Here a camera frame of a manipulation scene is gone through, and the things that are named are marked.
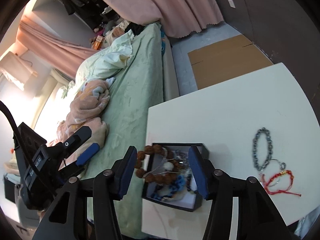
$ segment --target flattened cardboard box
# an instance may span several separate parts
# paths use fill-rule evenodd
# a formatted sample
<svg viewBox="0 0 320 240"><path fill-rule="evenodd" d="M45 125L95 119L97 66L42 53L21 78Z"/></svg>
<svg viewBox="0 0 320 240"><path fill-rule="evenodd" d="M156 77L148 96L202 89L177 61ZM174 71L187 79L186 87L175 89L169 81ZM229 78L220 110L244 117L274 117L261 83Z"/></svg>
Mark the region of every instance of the flattened cardboard box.
<svg viewBox="0 0 320 240"><path fill-rule="evenodd" d="M188 53L198 89L273 65L243 35L219 41Z"/></svg>

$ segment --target red string bracelet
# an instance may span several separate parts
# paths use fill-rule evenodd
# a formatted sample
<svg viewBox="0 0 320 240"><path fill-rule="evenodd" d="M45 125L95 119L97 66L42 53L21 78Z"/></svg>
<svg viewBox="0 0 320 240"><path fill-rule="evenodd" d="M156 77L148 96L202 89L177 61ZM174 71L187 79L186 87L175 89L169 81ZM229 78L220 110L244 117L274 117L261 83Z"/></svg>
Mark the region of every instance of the red string bracelet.
<svg viewBox="0 0 320 240"><path fill-rule="evenodd" d="M282 177L282 176L285 175L285 174L289 174L289 175L290 175L290 185L289 185L289 187L288 187L286 190L280 189L280 190L277 190L277 191L270 191L269 188L268 188L269 185L270 185L270 183L273 182L273 180L274 180L275 178ZM269 195L275 195L275 194L279 194L279 193L286 193L286 194L292 194L292 195L297 195L297 196L301 197L301 194L288 192L288 190L290 190L291 187L292 187L293 178L294 178L294 176L292 175L292 172L289 171L289 170L281 171L281 172L273 175L273 176L268 180L268 182L265 181L265 179L264 179L264 174L262 174L262 176L261 176L261 180L262 180L263 187L264 187L265 191L266 191Z"/></svg>

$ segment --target light green quilt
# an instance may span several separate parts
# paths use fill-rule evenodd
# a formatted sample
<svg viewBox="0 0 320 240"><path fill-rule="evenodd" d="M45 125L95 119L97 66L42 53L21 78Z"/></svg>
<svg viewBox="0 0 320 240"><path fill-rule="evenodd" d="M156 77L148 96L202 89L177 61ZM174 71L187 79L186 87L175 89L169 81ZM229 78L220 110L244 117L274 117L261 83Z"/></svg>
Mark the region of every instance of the light green quilt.
<svg viewBox="0 0 320 240"><path fill-rule="evenodd" d="M164 101L160 26L148 25L132 42L133 56L125 70L116 74L110 89L111 99L102 115L110 125L104 147L92 158L83 179L93 178L122 159L128 147L142 150L145 145L148 108ZM123 235L144 238L141 232L142 179L132 176L121 201L114 201ZM92 199L88 217L93 218Z"/></svg>

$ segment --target gray floor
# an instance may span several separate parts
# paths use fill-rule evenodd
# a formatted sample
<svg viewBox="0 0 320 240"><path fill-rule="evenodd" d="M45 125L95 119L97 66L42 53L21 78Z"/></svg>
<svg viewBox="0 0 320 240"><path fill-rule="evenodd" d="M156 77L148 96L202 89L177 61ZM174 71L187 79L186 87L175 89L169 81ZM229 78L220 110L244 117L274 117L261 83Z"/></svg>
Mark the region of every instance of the gray floor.
<svg viewBox="0 0 320 240"><path fill-rule="evenodd" d="M194 33L185 38L170 41L172 44L172 56L176 69L180 96L198 90L188 53L195 49L240 34L240 32L230 25L221 23L218 25L210 25L200 33Z"/></svg>

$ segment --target dark brown wall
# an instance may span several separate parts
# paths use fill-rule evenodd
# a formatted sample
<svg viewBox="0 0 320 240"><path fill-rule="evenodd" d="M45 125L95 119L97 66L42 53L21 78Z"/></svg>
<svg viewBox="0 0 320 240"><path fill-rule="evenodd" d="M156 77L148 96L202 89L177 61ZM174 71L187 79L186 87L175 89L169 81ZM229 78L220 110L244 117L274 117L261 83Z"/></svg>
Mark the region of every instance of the dark brown wall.
<svg viewBox="0 0 320 240"><path fill-rule="evenodd" d="M273 63L283 62L320 120L320 32L296 0L217 0L225 21L252 40Z"/></svg>

